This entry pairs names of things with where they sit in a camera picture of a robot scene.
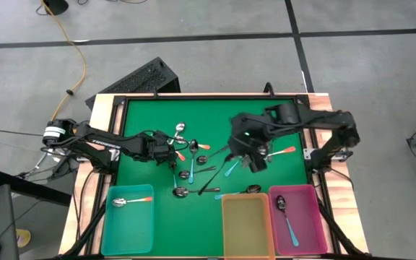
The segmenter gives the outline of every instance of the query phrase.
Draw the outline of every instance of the yellow cable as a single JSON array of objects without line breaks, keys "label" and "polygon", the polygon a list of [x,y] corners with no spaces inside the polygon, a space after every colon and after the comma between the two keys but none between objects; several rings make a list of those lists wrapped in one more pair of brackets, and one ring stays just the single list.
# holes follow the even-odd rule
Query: yellow cable
[{"label": "yellow cable", "polygon": [[[54,18],[54,20],[57,22],[58,26],[61,28],[62,33],[65,36],[66,41],[73,46],[74,48],[76,48],[76,50],[78,51],[78,53],[80,54],[82,60],[83,60],[83,75],[81,76],[81,79],[79,79],[79,81],[75,84],[75,86],[73,86],[70,90],[73,92],[75,91],[80,85],[81,83],[83,83],[83,81],[85,80],[86,77],[86,59],[85,56],[83,55],[83,53],[81,52],[81,50],[78,48],[78,46],[76,46],[70,39],[69,36],[66,34],[64,27],[62,26],[61,22],[59,21],[59,19],[57,19],[57,17],[52,13],[51,9],[44,3],[44,0],[41,0],[41,4],[44,6],[44,8],[46,9],[46,11],[48,11],[48,13],[51,15],[52,18]],[[54,114],[52,115],[51,121],[56,119],[57,114],[59,113],[59,110],[61,109],[61,106],[64,104],[65,100],[69,97],[68,94],[65,94],[65,97],[62,99],[62,101],[58,104],[57,109],[54,111]]]}]

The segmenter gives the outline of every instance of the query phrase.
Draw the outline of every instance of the black floor stripe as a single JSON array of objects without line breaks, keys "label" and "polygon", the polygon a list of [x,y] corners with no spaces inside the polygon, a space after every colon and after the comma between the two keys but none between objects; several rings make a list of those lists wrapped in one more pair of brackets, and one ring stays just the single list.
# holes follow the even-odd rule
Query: black floor stripe
[{"label": "black floor stripe", "polygon": [[[110,40],[89,40],[85,42],[75,42],[77,46],[98,46],[113,44],[130,43],[174,43],[203,40],[253,40],[253,39],[276,39],[290,38],[289,32],[260,32],[260,33],[238,33],[225,35],[192,35],[192,36],[171,36],[153,38],[124,38]],[[66,41],[39,42],[39,43],[0,43],[0,48],[34,48],[34,47],[59,47],[69,46]]]},{"label": "black floor stripe", "polygon": [[307,92],[314,92],[314,86],[312,85],[311,73],[309,72],[308,62],[306,61],[306,55],[304,54],[303,43],[301,42],[300,32],[298,30],[298,24],[296,22],[295,12],[291,0],[285,0],[287,6],[288,19],[292,27],[293,40],[295,41],[296,51],[298,52],[298,60],[300,62],[301,71],[304,77],[304,84]]},{"label": "black floor stripe", "polygon": [[[108,40],[89,40],[75,43],[78,46],[99,46],[132,43],[176,43],[203,40],[253,40],[278,39],[300,36],[301,38],[341,37],[341,36],[368,36],[368,35],[409,35],[416,34],[416,29],[396,30],[361,30],[361,31],[335,31],[335,32],[259,32],[225,35],[191,35],[149,38],[124,38]],[[69,46],[66,41],[31,42],[31,43],[0,43],[0,48],[36,48],[36,47],[62,47]]]},{"label": "black floor stripe", "polygon": [[358,31],[336,31],[336,32],[302,32],[301,37],[339,37],[339,36],[366,36],[366,35],[405,35],[416,34],[416,29],[395,30],[358,30]]}]

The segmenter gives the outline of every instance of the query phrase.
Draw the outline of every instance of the yellow bin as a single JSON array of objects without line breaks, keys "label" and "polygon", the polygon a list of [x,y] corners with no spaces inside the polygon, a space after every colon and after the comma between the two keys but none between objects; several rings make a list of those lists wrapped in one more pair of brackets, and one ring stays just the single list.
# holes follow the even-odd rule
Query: yellow bin
[{"label": "yellow bin", "polygon": [[227,260],[275,259],[266,194],[223,196],[222,229]]}]

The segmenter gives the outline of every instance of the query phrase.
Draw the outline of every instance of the black box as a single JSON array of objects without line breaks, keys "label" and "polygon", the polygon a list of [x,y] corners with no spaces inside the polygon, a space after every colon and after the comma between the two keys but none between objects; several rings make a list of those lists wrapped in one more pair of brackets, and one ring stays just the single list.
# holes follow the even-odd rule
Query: black box
[{"label": "black box", "polygon": [[[178,76],[160,58],[154,58],[149,63],[126,75],[109,87],[100,91],[103,93],[181,93]],[[92,110],[95,95],[86,99],[86,105]]]}]

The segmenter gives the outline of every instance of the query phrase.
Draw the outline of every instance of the wooden table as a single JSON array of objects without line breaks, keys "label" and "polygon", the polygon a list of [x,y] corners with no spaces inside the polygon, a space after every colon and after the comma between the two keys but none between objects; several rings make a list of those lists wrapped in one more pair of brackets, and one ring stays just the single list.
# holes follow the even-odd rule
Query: wooden table
[{"label": "wooden table", "polygon": [[[96,129],[101,129],[104,131],[109,130],[109,123],[111,122],[112,109],[113,109],[113,100],[115,95],[119,96],[132,96],[132,97],[149,97],[153,94],[100,94],[96,96],[94,108],[92,109],[92,115],[90,119],[91,127]],[[180,94],[180,93],[166,93],[160,94],[160,96],[178,96],[178,95],[268,95],[268,93],[191,93],[191,94]],[[312,94],[300,94],[300,93],[277,93],[276,95],[308,95],[311,109],[314,110],[327,110],[332,109],[332,104],[330,103],[329,95],[326,93],[312,93]],[[115,125],[113,127],[113,133],[118,134],[120,131],[121,117],[123,116],[123,104],[120,104],[116,111]],[[318,144],[321,147],[325,142],[332,136],[332,133],[327,130],[317,130],[316,131]],[[305,139],[308,147],[312,147],[311,138],[309,132],[305,130]],[[347,166],[345,162],[333,162],[332,167],[335,170],[338,170],[347,176],[349,176]],[[85,179],[89,172],[92,170],[91,164],[88,162],[80,165],[77,180],[75,182],[74,194],[79,201],[79,196],[81,194],[82,187],[85,183]],[[99,175],[93,173],[90,177],[86,186],[84,188],[84,196],[82,198],[82,212],[81,219],[79,221],[80,230],[83,231],[90,222],[92,207],[95,200],[96,189],[98,187]],[[104,200],[108,184],[110,182],[110,176],[107,176],[105,180],[105,188],[103,189],[102,200]],[[361,251],[367,252],[367,244],[365,242],[365,236],[362,228],[362,223],[360,222],[358,206],[355,201],[354,193],[351,188],[351,184],[341,178],[340,176],[328,172],[326,174],[326,182],[329,190],[329,197],[332,205],[332,210],[334,214],[334,219],[341,227],[346,236],[354,243],[354,245],[359,248]],[[320,188],[317,188],[319,196],[321,196]],[[324,224],[324,231],[326,235],[326,240],[329,248],[329,252],[333,252],[332,241],[330,239],[330,232],[326,222],[322,218]],[[103,229],[103,219],[99,222],[96,227],[96,232],[94,236],[94,241],[92,244],[92,254],[97,254],[100,252],[100,237],[102,235]],[[64,235],[62,237],[61,246],[59,253],[63,254],[68,251],[75,242],[77,232],[77,218],[75,215],[75,208],[73,199],[70,203],[69,213],[66,219],[66,224],[64,228]]]}]

